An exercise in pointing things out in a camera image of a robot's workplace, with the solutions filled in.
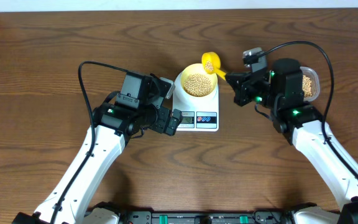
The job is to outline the clear plastic container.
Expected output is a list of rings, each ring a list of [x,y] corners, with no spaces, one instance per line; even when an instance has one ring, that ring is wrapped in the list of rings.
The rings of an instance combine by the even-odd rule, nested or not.
[[[312,102],[320,94],[320,84],[318,74],[309,67],[300,67],[303,73],[302,89],[304,91],[304,100]]]

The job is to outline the soybeans in container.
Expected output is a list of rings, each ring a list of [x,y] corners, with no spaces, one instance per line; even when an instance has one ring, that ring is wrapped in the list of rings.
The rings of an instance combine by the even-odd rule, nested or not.
[[[303,75],[302,90],[304,91],[304,97],[309,98],[313,96],[311,89],[312,80],[310,77]]]

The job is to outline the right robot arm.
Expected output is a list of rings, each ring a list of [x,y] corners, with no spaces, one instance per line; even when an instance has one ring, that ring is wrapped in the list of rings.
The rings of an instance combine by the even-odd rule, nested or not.
[[[311,162],[340,210],[332,213],[315,204],[300,205],[282,215],[281,223],[358,223],[358,163],[335,138],[323,115],[305,101],[300,63],[279,59],[268,70],[258,62],[250,72],[230,73],[225,79],[236,104],[253,101],[270,110],[268,118],[276,131]]]

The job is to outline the soybeans in scoop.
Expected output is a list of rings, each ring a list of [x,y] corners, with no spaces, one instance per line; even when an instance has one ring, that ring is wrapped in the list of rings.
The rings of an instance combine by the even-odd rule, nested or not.
[[[214,72],[213,64],[210,61],[205,62],[204,69],[206,70],[207,73],[213,73]]]

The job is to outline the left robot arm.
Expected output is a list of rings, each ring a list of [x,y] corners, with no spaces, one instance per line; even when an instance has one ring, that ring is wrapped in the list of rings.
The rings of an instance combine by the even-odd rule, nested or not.
[[[91,111],[85,140],[52,193],[33,214],[19,212],[13,222],[83,223],[103,177],[131,139],[142,137],[146,129],[176,133],[181,112],[162,106],[174,89],[169,79],[127,72],[121,90]]]

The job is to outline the yellow bowl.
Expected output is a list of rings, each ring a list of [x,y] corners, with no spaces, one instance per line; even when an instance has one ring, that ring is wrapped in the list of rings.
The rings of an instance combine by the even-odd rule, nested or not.
[[[202,63],[194,63],[182,71],[180,84],[189,95],[204,97],[216,89],[218,78],[215,73],[208,74]]]

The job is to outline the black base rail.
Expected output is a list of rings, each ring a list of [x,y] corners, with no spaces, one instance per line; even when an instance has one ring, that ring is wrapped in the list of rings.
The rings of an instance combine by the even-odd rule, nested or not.
[[[124,207],[99,203],[85,213],[83,223],[111,224],[280,224],[337,223],[340,214],[328,212],[313,203],[289,211],[257,209],[242,212],[155,211],[151,208]]]

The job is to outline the soybeans in bowl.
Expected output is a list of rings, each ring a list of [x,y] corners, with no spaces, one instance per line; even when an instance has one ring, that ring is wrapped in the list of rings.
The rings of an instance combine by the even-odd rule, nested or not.
[[[203,74],[195,73],[189,75],[183,84],[184,90],[192,96],[203,97],[213,90],[211,80]]]

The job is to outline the white kitchen scale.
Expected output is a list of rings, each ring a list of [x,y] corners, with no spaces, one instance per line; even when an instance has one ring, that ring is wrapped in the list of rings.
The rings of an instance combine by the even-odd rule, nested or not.
[[[185,73],[181,72],[175,80],[173,108],[183,116],[177,131],[215,132],[219,129],[219,86],[202,97],[189,95],[182,87]]]

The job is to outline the yellow measuring scoop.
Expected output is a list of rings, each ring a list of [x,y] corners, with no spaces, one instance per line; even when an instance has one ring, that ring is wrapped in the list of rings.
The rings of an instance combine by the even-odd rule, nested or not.
[[[210,61],[213,64],[213,67],[214,67],[214,72],[213,73],[207,73],[207,74],[210,74],[210,75],[211,74],[216,74],[217,76],[219,76],[220,78],[225,80],[226,72],[221,70],[221,60],[220,60],[218,54],[215,53],[215,52],[206,52],[206,53],[204,53],[202,55],[202,57],[201,57],[201,63],[203,65],[203,68],[204,68],[204,64],[205,64],[206,61]]]

